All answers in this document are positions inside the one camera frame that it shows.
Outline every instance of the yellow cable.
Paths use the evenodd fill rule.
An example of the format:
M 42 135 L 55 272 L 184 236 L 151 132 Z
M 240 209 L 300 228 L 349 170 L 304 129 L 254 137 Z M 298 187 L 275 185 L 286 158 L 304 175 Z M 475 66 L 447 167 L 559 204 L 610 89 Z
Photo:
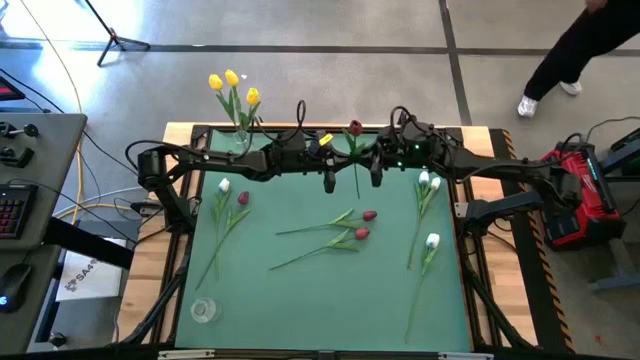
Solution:
M 92 208 L 116 208 L 115 205 L 113 204 L 90 204 L 90 205 L 83 205 L 85 207 L 85 209 L 92 209 Z M 134 211 L 133 209 L 126 207 L 126 206 L 117 206 L 118 210 L 129 210 L 129 211 Z M 75 209 L 71 209 L 71 210 L 67 210 L 65 212 L 63 212 L 62 214 L 58 215 L 58 219 L 62 219 L 64 217 L 67 217 L 71 214 L 73 214 L 75 212 Z
M 42 35 L 44 35 L 44 38 L 49 43 L 49 46 L 51 46 L 51 49 L 58 57 L 58 60 L 60 60 L 60 64 L 62 64 L 64 71 L 67 73 L 67 77 L 69 78 L 69 81 L 71 82 L 71 86 L 73 87 L 73 92 L 76 95 L 76 101 L 78 102 L 78 111 L 82 114 L 82 103 L 80 102 L 80 95 L 78 94 L 78 88 L 76 87 L 76 84 L 73 81 L 73 78 L 71 77 L 71 73 L 69 72 L 69 69 L 67 69 L 67 65 L 64 63 L 64 60 L 62 60 L 62 57 L 58 53 L 58 50 L 56 50 L 56 47 L 53 46 L 53 43 L 51 42 L 51 39 L 49 39 L 49 36 L 47 35 L 47 33 L 45 33 L 42 26 L 40 26 L 40 23 L 38 22 L 36 17 L 33 16 L 33 14 L 31 13 L 31 10 L 27 6 L 27 4 L 24 3 L 24 0 L 20 0 L 20 2 L 22 3 L 22 6 L 24 6 L 25 10 L 27 10 L 27 12 L 29 13 L 29 16 L 31 16 L 31 19 L 33 19 L 33 22 L 36 23 L 36 25 L 42 32 Z M 83 181 L 84 181 L 82 163 L 81 163 L 82 160 L 80 158 L 80 154 L 82 153 L 81 150 L 82 150 L 82 137 L 80 137 L 80 141 L 78 142 L 78 146 L 76 147 L 77 162 L 78 162 L 78 194 L 76 195 L 76 203 L 80 203 L 82 201 L 82 190 L 83 190 L 82 188 L 83 188 Z M 79 209 L 80 207 L 76 204 L 76 207 L 73 210 L 73 219 L 71 220 L 72 224 L 76 222 L 76 217 L 78 216 Z

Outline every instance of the white paper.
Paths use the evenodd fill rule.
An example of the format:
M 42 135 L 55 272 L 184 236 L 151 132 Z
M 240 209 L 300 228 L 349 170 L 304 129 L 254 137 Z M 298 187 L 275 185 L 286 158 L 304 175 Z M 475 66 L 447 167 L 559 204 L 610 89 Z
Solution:
M 120 246 L 126 240 L 105 238 Z M 56 301 L 118 296 L 122 269 L 67 251 Z

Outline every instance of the green table surface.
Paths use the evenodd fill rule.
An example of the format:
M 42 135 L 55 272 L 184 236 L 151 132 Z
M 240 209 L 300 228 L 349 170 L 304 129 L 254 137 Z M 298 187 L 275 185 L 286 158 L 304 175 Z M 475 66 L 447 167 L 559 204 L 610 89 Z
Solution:
M 359 142 L 373 141 L 362 135 Z M 255 135 L 253 147 L 268 140 Z M 238 147 L 229 133 L 214 132 L 213 148 Z M 348 146 L 336 135 L 332 144 Z M 413 271 L 406 262 L 417 219 L 414 183 L 421 170 L 384 173 L 373 188 L 367 169 L 359 167 L 360 199 L 354 171 L 336 174 L 333 194 L 322 176 L 289 174 L 266 183 L 241 176 L 207 173 L 196 228 L 186 291 L 180 309 L 176 346 L 186 348 L 297 349 L 336 351 L 469 352 L 470 338 L 462 295 L 452 215 L 446 184 L 440 187 L 423 220 Z M 196 284 L 215 249 L 213 204 L 218 183 L 231 181 L 229 204 L 249 191 L 251 212 L 221 247 L 220 273 L 210 270 Z M 355 245 L 360 252 L 327 250 L 280 269 L 270 267 L 317 247 L 343 231 L 324 228 L 276 236 L 277 231 L 319 225 L 353 208 L 354 217 L 376 210 L 367 226 L 371 235 Z M 420 256 L 429 233 L 440 234 L 440 246 L 420 290 L 415 323 L 408 343 L 404 334 L 420 276 Z M 209 297 L 221 316 L 206 324 L 193 320 L 193 302 Z

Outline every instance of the red power tool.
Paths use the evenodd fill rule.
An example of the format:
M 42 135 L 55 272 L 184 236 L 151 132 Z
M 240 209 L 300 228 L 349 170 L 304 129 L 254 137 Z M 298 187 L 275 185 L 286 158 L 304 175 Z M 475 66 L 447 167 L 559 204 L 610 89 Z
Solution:
M 552 249 L 573 250 L 621 237 L 626 222 L 620 218 L 599 168 L 595 147 L 585 143 L 567 144 L 562 154 L 561 148 L 562 144 L 558 143 L 544 159 L 567 158 L 562 167 L 582 179 L 582 205 L 568 215 L 541 211 L 546 243 Z

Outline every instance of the shoe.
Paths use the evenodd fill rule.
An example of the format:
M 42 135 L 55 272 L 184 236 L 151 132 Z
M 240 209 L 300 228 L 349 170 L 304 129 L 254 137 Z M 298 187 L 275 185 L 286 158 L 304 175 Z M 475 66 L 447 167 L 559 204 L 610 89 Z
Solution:
M 567 94 L 571 96 L 578 96 L 582 92 L 582 85 L 580 85 L 579 81 L 576 81 L 573 84 L 567 84 L 561 81 L 560 86 Z
M 537 101 L 523 96 L 522 100 L 520 100 L 520 104 L 518 105 L 518 114 L 520 114 L 520 116 L 522 117 L 531 118 L 533 117 L 533 115 L 535 115 L 537 108 Z

